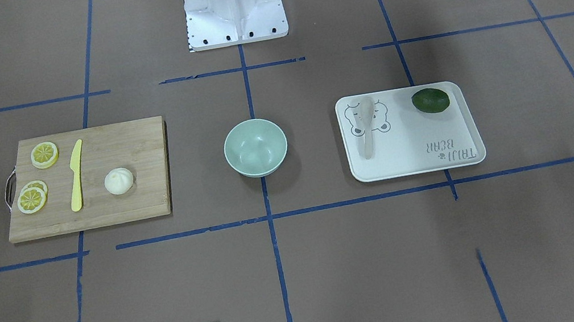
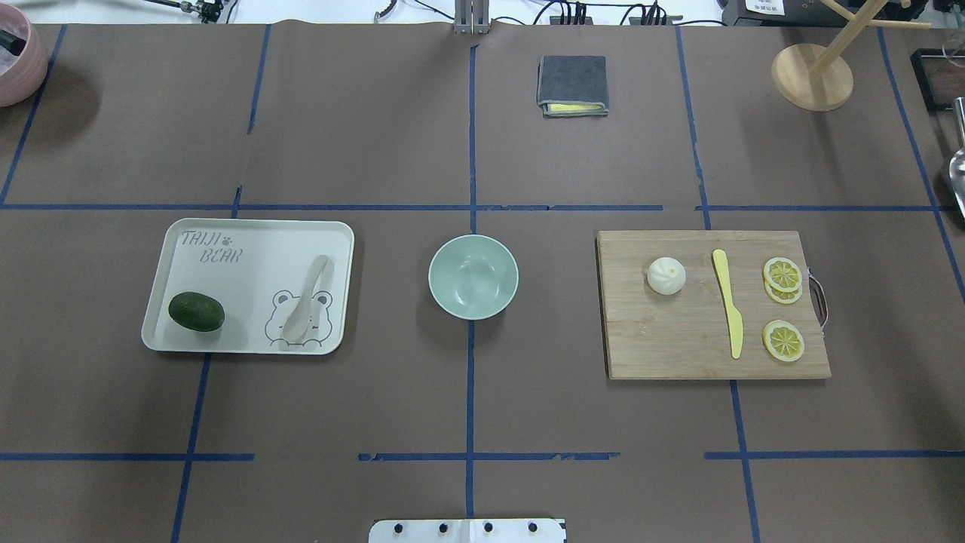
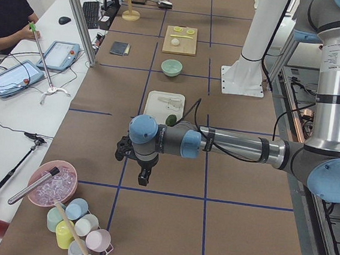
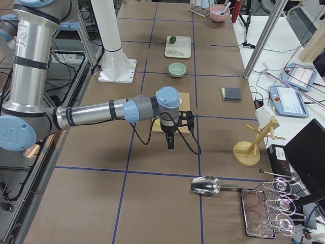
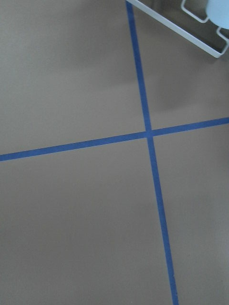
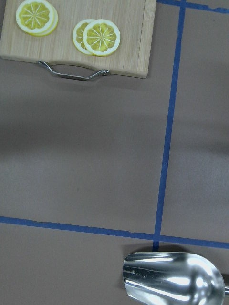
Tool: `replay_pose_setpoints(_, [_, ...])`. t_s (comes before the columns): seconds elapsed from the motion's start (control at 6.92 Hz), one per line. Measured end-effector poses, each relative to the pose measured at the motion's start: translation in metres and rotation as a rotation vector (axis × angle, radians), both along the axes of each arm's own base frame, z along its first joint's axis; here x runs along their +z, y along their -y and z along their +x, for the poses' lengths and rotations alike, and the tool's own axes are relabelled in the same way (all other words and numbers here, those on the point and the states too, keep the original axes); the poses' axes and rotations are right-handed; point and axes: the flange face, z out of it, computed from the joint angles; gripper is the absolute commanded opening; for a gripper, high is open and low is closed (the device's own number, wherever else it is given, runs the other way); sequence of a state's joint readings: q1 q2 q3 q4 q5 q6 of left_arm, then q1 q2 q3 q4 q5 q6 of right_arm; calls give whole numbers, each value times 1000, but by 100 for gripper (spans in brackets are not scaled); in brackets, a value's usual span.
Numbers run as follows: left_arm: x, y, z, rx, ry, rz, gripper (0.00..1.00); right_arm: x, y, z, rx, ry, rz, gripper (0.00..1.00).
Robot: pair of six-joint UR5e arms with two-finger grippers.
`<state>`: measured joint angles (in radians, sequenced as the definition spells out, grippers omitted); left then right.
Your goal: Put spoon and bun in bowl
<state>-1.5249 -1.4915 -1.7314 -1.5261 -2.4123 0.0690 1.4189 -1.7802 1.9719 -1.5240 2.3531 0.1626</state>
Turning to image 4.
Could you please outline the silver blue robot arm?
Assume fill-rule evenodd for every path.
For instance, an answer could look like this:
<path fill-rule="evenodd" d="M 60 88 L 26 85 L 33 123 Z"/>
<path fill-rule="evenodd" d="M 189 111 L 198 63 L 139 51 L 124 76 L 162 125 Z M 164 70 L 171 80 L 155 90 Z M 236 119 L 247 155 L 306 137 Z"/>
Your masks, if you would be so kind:
<path fill-rule="evenodd" d="M 47 136 L 74 126 L 123 119 L 128 123 L 159 119 L 168 148 L 182 126 L 179 93 L 170 86 L 155 96 L 136 96 L 101 104 L 45 108 L 42 104 L 53 31 L 77 29 L 77 1 L 14 1 L 18 31 L 8 101 L 2 104 L 1 148 L 21 151 Z"/>

